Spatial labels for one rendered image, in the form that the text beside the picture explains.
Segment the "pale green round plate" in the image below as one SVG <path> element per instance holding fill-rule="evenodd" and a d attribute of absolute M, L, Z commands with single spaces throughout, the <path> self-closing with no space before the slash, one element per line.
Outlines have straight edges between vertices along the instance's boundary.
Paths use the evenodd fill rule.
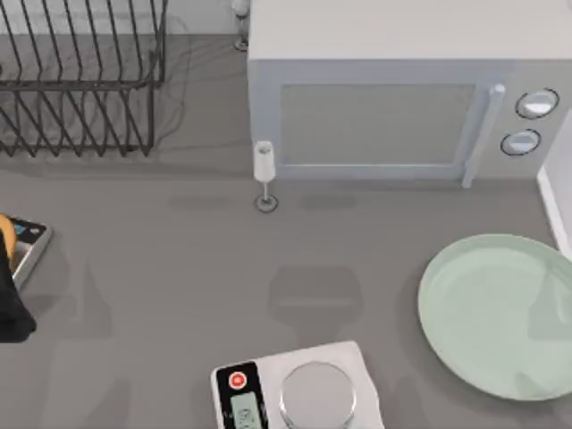
<path fill-rule="evenodd" d="M 572 395 L 572 260 L 506 233 L 451 243 L 425 268 L 416 307 L 435 355 L 497 398 Z"/>

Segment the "yellow rounded object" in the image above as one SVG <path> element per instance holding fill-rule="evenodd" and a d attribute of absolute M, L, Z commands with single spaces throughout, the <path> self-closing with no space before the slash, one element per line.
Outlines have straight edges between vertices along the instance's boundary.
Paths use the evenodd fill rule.
<path fill-rule="evenodd" d="M 4 247 L 10 267 L 13 267 L 17 248 L 17 234 L 13 222 L 5 214 L 0 214 L 0 232 L 4 239 Z"/>

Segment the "white digital kitchen scale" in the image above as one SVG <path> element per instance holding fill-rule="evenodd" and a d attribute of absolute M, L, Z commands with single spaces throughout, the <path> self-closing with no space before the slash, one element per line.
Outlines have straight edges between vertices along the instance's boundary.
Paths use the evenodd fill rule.
<path fill-rule="evenodd" d="M 354 341 L 221 366 L 210 382 L 217 429 L 386 429 Z"/>

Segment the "large round microwave knob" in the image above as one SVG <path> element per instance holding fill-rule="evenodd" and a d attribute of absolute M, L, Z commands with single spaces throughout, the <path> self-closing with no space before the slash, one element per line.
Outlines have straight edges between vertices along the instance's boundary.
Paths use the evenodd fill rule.
<path fill-rule="evenodd" d="M 549 115 L 559 104 L 559 94 L 551 88 L 542 88 L 523 94 L 516 102 L 516 113 L 527 120 Z"/>

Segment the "clear stemmed wine glass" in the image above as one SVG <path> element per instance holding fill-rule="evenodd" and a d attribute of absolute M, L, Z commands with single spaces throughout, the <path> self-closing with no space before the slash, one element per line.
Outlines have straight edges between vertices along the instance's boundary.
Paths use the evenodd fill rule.
<path fill-rule="evenodd" d="M 240 52 L 247 52 L 250 0 L 231 0 L 231 7 L 235 15 L 238 29 L 238 37 L 234 44 L 235 48 Z"/>

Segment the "pale microwave oven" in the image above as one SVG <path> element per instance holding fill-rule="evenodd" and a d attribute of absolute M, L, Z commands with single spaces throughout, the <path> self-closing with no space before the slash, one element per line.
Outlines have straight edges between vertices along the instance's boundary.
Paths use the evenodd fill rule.
<path fill-rule="evenodd" d="M 251 0 L 252 60 L 458 61 L 485 66 L 506 95 L 478 180 L 532 180 L 572 113 L 572 0 Z M 516 102 L 551 88 L 558 106 L 537 120 Z M 501 140 L 532 129 L 542 143 L 507 156 Z"/>

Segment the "tall clear champagne glass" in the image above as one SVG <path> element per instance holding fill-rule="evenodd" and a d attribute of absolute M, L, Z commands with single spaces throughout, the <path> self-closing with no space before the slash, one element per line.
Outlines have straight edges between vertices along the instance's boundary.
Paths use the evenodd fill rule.
<path fill-rule="evenodd" d="M 267 140 L 254 145 L 253 173 L 255 180 L 262 186 L 261 193 L 255 199 L 258 211 L 270 214 L 278 207 L 278 199 L 270 193 L 270 183 L 276 177 L 273 143 Z"/>

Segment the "grey metal kitchen scale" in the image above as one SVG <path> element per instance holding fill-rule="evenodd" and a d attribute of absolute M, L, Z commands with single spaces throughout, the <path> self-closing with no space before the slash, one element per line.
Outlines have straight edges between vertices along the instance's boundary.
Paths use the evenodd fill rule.
<path fill-rule="evenodd" d="M 13 256 L 13 282 L 21 291 L 30 274 L 42 257 L 53 233 L 45 224 L 9 216 L 16 232 L 16 247 Z"/>

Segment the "small round microwave knob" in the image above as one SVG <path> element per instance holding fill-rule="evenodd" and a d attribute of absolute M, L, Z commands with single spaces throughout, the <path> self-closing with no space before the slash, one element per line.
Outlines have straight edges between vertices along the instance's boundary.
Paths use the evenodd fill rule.
<path fill-rule="evenodd" d="M 507 134 L 500 142 L 500 150 L 507 156 L 526 156 L 541 143 L 542 136 L 538 131 L 525 129 Z"/>

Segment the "microwave oven door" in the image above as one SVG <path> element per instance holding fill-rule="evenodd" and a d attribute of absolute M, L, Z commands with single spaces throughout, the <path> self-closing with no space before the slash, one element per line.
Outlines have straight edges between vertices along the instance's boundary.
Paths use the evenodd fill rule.
<path fill-rule="evenodd" d="M 492 79 L 476 63 L 252 60 L 251 135 L 279 178 L 462 178 Z"/>

